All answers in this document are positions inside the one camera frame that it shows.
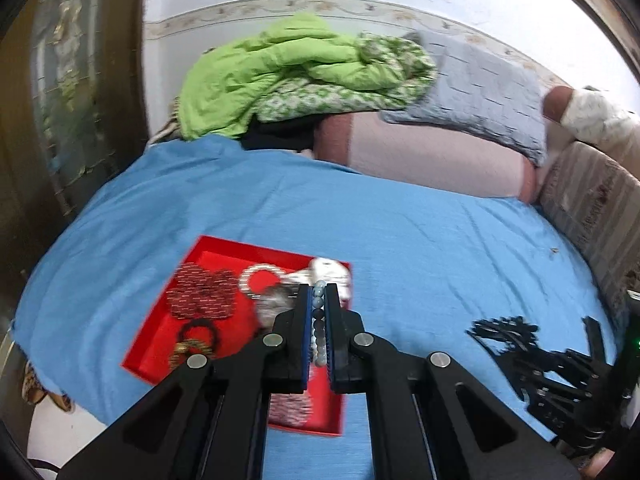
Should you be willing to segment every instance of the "green blanket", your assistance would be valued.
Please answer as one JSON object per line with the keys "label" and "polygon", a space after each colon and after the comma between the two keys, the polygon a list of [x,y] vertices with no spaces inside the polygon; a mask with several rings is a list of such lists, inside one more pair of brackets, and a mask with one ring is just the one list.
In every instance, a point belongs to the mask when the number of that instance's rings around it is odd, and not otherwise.
{"label": "green blanket", "polygon": [[254,114],[269,123],[406,108],[435,75],[431,58],[409,40],[336,34],[301,13],[203,54],[182,86],[178,119],[186,139],[209,132],[236,138]]}

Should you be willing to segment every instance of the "striped fabric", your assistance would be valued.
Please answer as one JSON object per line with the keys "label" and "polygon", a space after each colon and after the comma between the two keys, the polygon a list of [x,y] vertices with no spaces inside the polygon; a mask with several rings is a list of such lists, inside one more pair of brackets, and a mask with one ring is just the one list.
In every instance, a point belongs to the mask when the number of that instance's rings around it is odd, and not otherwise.
{"label": "striped fabric", "polygon": [[599,150],[574,142],[547,177],[540,202],[591,267],[622,336],[624,292],[640,290],[640,181]]}

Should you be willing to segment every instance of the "wallpaper border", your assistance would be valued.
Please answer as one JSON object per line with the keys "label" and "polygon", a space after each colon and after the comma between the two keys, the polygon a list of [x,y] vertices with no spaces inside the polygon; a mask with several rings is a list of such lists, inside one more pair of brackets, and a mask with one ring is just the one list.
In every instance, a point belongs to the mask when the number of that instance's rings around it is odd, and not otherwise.
{"label": "wallpaper border", "polygon": [[566,84],[556,74],[529,56],[475,28],[424,10],[375,0],[238,0],[203,7],[172,16],[162,22],[145,23],[144,37],[145,40],[159,40],[196,28],[241,20],[291,16],[301,10],[313,12],[324,18],[364,20],[396,25],[407,30],[426,28],[460,38],[502,59],[519,64],[526,70],[535,72],[543,88],[549,89]]}

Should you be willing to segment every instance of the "floor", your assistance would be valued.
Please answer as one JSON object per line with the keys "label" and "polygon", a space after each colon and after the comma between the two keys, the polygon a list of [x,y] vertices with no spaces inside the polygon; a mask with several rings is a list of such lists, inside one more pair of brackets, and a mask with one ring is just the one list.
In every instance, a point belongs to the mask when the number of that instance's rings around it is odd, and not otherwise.
{"label": "floor", "polygon": [[[106,426],[103,423],[81,407],[76,406],[73,412],[65,413],[46,397],[33,413],[27,457],[60,467],[102,433],[104,428]],[[56,477],[49,471],[39,473],[44,480]]]}

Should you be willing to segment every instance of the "gray pillow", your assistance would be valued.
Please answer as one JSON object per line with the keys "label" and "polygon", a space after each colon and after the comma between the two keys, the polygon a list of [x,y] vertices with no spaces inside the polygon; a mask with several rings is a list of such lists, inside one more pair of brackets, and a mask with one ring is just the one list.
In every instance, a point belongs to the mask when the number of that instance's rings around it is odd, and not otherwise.
{"label": "gray pillow", "polygon": [[542,96],[533,74],[438,32],[410,32],[405,38],[428,51],[438,77],[407,110],[380,112],[383,120],[455,128],[513,148],[536,166],[544,164]]}

